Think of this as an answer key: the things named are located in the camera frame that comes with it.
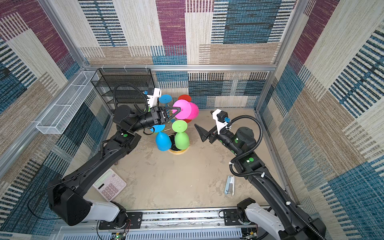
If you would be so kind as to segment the pink wine glass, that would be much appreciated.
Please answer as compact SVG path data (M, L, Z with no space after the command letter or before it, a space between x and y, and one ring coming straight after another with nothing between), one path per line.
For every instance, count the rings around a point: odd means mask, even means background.
M196 104L186 100L178 100L173 104L173 108L181 108L181 111L175 115L180 120L193 120L199 115L199 108Z

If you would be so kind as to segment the green front wine glass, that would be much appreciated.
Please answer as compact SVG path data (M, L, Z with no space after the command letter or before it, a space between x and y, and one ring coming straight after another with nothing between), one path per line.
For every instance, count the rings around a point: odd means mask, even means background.
M179 150L186 150L190 146L190 139L186 130L188 124L184 120L177 120L172 124L175 134L175 146Z

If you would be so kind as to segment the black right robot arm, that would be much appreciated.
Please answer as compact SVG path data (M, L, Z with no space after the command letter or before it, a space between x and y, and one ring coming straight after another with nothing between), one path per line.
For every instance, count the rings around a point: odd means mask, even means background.
M324 240L326 226L321 219L313 219L304 212L294 200L275 181L264 162L255 153L263 138L260 122L253 116L240 115L227 122L220 117L220 123L225 124L223 130L213 127L210 131L195 125L202 142L219 141L233 152L234 158L229 163L233 176L245 178L265 198L271 207L267 211L256 201L247 198L237 206L239 222L243 225L255 223L276 240ZM230 126L241 119L249 119L259 128L259 137L254 138L253 131L241 127L232 133Z

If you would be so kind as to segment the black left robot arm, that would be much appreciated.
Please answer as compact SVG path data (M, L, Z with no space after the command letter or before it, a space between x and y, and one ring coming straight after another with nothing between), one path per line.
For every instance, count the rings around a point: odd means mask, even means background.
M137 91L144 100L145 109L136 103L132 110L127 105L118 104L118 88L127 86ZM134 85L123 82L113 89L114 116L117 132L108 140L101 142L99 152L84 165L62 179L54 179L48 187L30 197L27 204L42 194L48 195L49 207L56 213L57 219L64 220L69 226L87 221L107 222L114 229L128 225L126 209L115 202L99 203L84 198L91 186L118 160L127 156L138 145L141 136L139 130L154 128L176 117L180 107L161 107L158 98L161 90L154 88L141 91Z

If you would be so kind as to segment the blue back wine glass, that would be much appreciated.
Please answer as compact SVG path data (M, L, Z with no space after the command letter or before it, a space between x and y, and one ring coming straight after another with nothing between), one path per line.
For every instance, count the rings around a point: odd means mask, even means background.
M173 100L173 98L170 95L162 95L158 100L162 104L168 104Z

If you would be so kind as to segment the blue wine glass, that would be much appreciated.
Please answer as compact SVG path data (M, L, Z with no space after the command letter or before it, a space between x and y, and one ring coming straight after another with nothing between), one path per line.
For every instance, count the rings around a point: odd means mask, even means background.
M154 130L152 130L152 132L157 133L156 144L158 149L163 152L168 151L172 146L172 142L170 137L163 132L165 125L155 125L153 128Z
M162 95L158 100L162 104L168 104L173 100L173 98L170 95Z

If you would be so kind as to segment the red wine glass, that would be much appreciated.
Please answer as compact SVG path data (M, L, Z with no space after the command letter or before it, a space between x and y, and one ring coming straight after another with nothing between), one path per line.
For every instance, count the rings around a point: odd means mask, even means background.
M178 97L178 100L185 100L187 102L191 102L192 98L189 95L181 95ZM184 119L185 122L190 123L192 120L190 119Z

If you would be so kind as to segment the blue front wine glass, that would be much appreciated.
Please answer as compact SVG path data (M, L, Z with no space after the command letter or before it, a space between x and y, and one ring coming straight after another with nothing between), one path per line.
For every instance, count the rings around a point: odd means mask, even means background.
M156 144L158 149L163 152L168 151L172 146L172 142L170 137L163 132L165 125L155 125L153 128L154 130L152 130L152 132L157 133Z

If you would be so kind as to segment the gold wine glass rack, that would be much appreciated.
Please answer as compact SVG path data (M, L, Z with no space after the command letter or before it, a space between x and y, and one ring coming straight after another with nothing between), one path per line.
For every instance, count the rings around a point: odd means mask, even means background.
M164 149L175 153L182 153L190 146L190 138L186 133L188 123L185 120L176 120L170 129L163 130L166 135Z

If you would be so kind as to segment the silver stapler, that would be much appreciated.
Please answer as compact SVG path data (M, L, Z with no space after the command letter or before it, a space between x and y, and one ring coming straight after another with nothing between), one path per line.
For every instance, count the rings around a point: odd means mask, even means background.
M234 176L228 176L224 193L225 193L225 195L232 195L233 196L234 191L235 191L235 177Z

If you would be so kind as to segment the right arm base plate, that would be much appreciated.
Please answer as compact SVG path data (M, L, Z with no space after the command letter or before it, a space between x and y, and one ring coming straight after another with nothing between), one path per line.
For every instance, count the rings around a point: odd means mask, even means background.
M239 209L222 209L219 211L219 217L224 220L226 226L241 226L251 223L245 213Z

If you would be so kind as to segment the aluminium mounting rail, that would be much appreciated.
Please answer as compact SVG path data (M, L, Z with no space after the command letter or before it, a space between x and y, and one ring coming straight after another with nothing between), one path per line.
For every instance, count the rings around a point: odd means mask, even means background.
M101 230L101 223L90 221L74 227L59 221L51 240L270 240L258 225L229 224L225 211L234 207L167 210L133 210L129 229Z

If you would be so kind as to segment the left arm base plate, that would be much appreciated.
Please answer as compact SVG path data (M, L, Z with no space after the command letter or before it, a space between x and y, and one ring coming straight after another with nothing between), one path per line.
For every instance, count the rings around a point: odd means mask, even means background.
M112 222L100 221L98 230L139 229L143 220L143 212L127 212L120 214Z

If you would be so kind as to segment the white mesh wall basket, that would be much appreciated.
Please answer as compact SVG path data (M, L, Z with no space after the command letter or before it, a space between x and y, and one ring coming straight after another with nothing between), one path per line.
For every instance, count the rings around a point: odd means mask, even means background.
M44 135L61 135L90 94L94 72L80 73L36 125Z

